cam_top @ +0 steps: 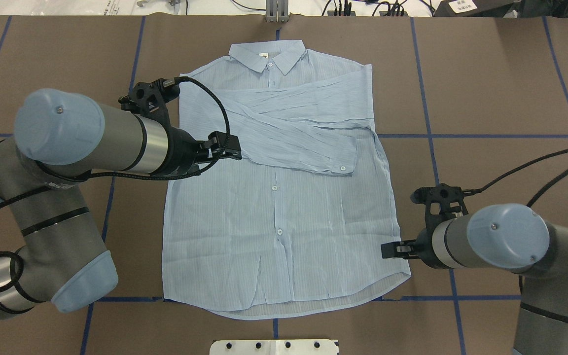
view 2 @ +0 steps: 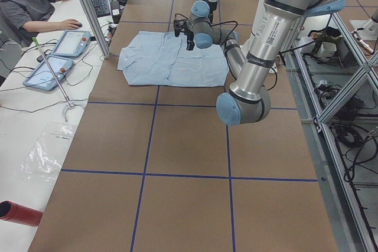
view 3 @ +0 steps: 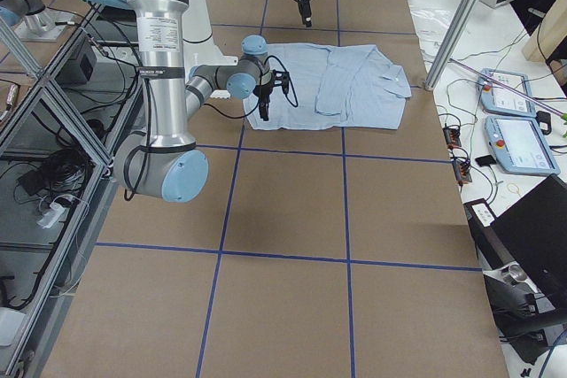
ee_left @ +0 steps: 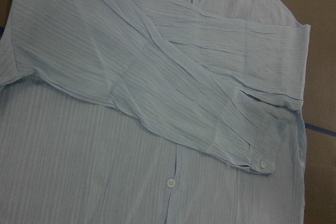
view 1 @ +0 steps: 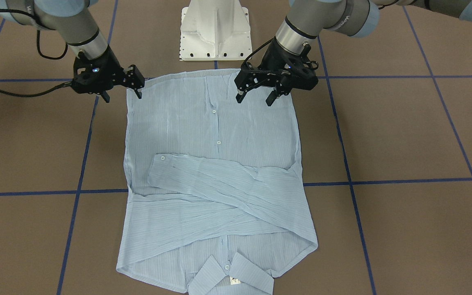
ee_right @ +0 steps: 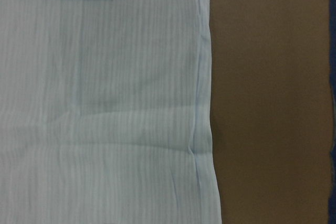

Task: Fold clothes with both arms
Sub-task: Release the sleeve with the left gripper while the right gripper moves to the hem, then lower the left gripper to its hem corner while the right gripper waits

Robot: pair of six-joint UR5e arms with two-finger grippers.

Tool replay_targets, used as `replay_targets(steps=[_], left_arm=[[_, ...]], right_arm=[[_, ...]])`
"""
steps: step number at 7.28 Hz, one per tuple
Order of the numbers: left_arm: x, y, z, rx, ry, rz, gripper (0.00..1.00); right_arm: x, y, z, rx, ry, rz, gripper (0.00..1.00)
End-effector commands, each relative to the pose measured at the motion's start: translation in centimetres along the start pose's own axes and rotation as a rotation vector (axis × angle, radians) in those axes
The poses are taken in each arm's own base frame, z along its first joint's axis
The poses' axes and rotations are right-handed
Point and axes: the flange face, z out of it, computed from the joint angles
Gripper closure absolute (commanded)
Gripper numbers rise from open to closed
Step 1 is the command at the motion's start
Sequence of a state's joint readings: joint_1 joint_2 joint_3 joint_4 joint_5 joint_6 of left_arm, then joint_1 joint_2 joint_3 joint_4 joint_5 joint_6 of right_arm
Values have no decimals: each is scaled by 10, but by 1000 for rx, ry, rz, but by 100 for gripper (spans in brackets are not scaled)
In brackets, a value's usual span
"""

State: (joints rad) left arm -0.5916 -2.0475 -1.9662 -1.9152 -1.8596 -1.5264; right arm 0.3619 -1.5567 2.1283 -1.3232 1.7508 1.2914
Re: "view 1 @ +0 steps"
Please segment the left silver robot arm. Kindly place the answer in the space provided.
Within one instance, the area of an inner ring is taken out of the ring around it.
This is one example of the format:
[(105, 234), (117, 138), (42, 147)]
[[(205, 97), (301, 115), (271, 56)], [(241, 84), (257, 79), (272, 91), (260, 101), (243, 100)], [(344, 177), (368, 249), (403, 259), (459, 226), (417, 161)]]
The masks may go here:
[(308, 57), (322, 30), (362, 38), (376, 28), (380, 10), (388, 6), (415, 6), (472, 22), (472, 0), (292, 0), (290, 11), (273, 38), (262, 45), (266, 52), (259, 66), (242, 62), (234, 82), (236, 101), (252, 90), (271, 89), (266, 104), (293, 89), (312, 90), (318, 83), (318, 62)]

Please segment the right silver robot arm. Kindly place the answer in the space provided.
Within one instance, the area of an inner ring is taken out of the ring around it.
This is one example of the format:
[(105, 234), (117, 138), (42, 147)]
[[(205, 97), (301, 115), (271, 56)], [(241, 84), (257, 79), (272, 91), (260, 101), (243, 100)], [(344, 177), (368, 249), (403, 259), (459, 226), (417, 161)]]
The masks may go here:
[(120, 85), (141, 98), (145, 78), (136, 65), (120, 66), (105, 34), (92, 17), (93, 0), (0, 0), (0, 15), (38, 30), (57, 31), (75, 53), (73, 79), (65, 83), (74, 92), (103, 97)]

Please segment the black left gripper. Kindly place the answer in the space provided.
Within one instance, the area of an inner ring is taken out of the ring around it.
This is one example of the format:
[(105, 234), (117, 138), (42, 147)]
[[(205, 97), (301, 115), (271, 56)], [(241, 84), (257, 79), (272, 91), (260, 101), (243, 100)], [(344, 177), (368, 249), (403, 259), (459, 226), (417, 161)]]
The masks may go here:
[[(261, 49), (266, 48), (266, 52), (257, 67), (250, 62), (251, 58)], [(311, 45), (306, 41), (302, 43), (300, 54), (292, 54), (284, 49), (276, 38), (268, 40), (266, 43), (255, 49), (240, 67), (234, 82), (238, 93), (237, 103), (241, 103), (247, 92), (259, 86), (273, 88), (266, 104), (272, 106), (279, 94), (289, 94), (292, 89), (312, 90), (318, 83), (316, 70), (319, 67), (317, 61), (308, 58)]]

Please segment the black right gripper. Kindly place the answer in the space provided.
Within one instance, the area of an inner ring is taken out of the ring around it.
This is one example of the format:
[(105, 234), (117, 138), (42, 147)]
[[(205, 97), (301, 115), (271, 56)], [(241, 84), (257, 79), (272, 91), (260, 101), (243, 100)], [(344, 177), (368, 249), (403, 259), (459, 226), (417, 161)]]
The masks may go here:
[(133, 89), (137, 98), (142, 99), (141, 89), (145, 86), (142, 73), (136, 65), (130, 65), (127, 69), (121, 67), (110, 47), (94, 59), (88, 59), (84, 52), (79, 52), (73, 72), (71, 88), (79, 94), (100, 95), (106, 103), (110, 103), (107, 91), (119, 85)]

